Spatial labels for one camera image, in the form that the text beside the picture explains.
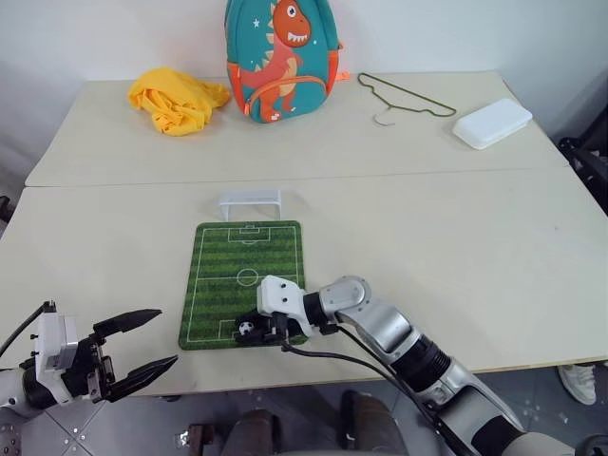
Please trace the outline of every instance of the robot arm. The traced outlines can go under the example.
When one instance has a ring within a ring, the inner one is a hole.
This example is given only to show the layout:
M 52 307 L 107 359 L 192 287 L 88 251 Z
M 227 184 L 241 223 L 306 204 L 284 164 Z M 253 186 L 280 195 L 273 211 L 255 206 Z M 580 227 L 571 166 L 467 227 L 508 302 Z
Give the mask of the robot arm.
M 141 366 L 116 381 L 112 360 L 103 354 L 102 345 L 110 335 L 139 328 L 160 313 L 123 313 L 93 325 L 93 333 L 79 341 L 74 320 L 59 315 L 54 302 L 46 302 L 38 315 L 37 334 L 30 337 L 35 347 L 31 358 L 19 368 L 0 370 L 0 411 L 27 420 L 80 396 L 88 395 L 93 402 L 115 402 L 150 385 L 173 366 L 176 355 Z
M 526 434 L 507 404 L 394 306 L 372 295 L 363 278 L 343 276 L 318 293 L 304 294 L 295 283 L 269 275 L 257 291 L 257 312 L 269 317 L 269 342 L 293 335 L 274 323 L 280 316 L 296 321 L 306 335 L 313 327 L 325 334 L 336 325 L 354 326 L 458 455 L 574 454 L 548 436 Z

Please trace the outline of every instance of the orange zipper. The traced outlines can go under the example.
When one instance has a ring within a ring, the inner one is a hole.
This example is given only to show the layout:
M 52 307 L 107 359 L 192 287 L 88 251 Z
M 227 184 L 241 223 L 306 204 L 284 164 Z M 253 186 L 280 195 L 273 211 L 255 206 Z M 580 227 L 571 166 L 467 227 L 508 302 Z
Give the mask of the orange zipper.
M 297 84 L 297 83 L 318 83 L 325 87 L 325 82 L 323 82 L 322 79 L 317 78 L 316 76 L 295 76 L 293 78 L 278 79 L 276 81 L 271 81 L 270 83 L 263 85 L 262 87 L 257 89 L 254 93 L 252 93 L 251 97 L 249 97 L 249 100 L 247 100 L 247 103 L 245 103 L 245 106 L 243 107 L 243 113 L 246 116 L 249 116 L 251 114 L 251 106 L 256 102 L 256 100 L 259 98 L 261 93 L 268 90 L 269 88 L 274 87 L 274 86 L 283 86 L 283 85 L 287 85 L 287 84 Z

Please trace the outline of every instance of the white wall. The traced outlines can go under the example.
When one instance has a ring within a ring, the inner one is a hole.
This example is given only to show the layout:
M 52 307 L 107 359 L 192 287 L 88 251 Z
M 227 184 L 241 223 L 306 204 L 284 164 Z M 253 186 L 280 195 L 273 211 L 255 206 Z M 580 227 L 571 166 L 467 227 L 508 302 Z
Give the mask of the white wall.
M 0 187 L 19 193 L 82 81 L 136 78 L 161 65 L 224 75 L 224 5 L 2 0 Z M 554 138 L 579 134 L 607 102 L 606 0 L 332 0 L 332 6 L 347 47 L 343 68 L 350 71 L 497 68 Z

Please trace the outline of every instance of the backpack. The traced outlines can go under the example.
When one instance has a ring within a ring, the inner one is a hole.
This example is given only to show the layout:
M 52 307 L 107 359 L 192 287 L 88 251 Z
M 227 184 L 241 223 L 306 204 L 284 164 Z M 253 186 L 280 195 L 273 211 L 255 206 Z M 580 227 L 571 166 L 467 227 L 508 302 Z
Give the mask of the backpack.
M 260 123 L 320 107 L 338 68 L 327 0 L 228 0 L 228 77 L 238 106 Z

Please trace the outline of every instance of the wire hanger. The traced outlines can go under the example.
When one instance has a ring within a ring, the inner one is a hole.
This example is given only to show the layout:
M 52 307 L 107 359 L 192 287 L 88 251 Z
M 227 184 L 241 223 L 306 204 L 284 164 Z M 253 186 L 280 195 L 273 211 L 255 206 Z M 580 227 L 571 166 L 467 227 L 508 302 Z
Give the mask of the wire hanger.
M 438 106 L 444 107 L 445 109 L 447 109 L 450 112 L 449 112 L 449 114 L 439 114 L 439 113 L 433 111 L 432 109 L 428 109 L 428 108 L 425 108 L 425 109 L 414 109 L 413 107 L 400 106 L 399 104 L 393 104 L 393 103 L 389 102 L 388 100 L 386 100 L 385 98 L 383 98 L 381 95 L 379 95 L 376 92 L 376 87 L 375 86 L 373 86 L 372 84 L 369 84 L 369 83 L 364 83 L 361 80 L 362 76 L 366 76 L 366 77 L 368 77 L 370 79 L 373 79 L 374 81 L 377 81 L 377 82 L 382 83 L 382 84 L 386 84 L 387 86 L 392 87 L 392 88 L 396 88 L 397 90 L 401 90 L 402 92 L 406 92 L 409 95 L 413 95 L 414 97 L 420 98 L 420 99 L 425 100 L 425 101 L 430 102 L 430 103 L 433 103 L 434 105 L 438 105 Z M 393 83 L 391 83 L 389 81 L 385 81 L 384 79 L 377 78 L 376 76 L 371 76 L 369 73 L 359 73 L 357 75 L 357 81 L 359 82 L 359 84 L 361 86 L 370 88 L 371 89 L 371 93 L 373 94 L 373 96 L 375 96 L 376 98 L 378 98 L 380 101 L 382 101 L 382 103 L 384 103 L 387 106 L 387 108 L 384 111 L 382 111 L 382 112 L 380 112 L 378 114 L 374 114 L 372 116 L 373 121 L 376 122 L 379 125 L 382 125 L 382 126 L 391 126 L 391 125 L 394 125 L 394 123 L 383 123 L 383 122 L 380 122 L 378 120 L 378 116 L 389 112 L 393 108 L 395 108 L 395 109 L 402 109 L 404 111 L 410 111 L 410 112 L 427 112 L 428 114 L 430 114 L 432 116 L 435 116 L 435 117 L 451 117 L 454 114 L 456 114 L 456 112 L 457 112 L 456 109 L 454 109 L 451 106 L 448 106 L 447 104 L 443 104 L 443 103 L 440 103 L 440 102 L 438 102 L 436 100 L 432 100 L 429 97 L 425 97 L 424 95 L 421 95 L 419 93 L 412 92 L 411 90 L 407 90 L 406 88 L 400 87 L 399 85 L 393 84 Z

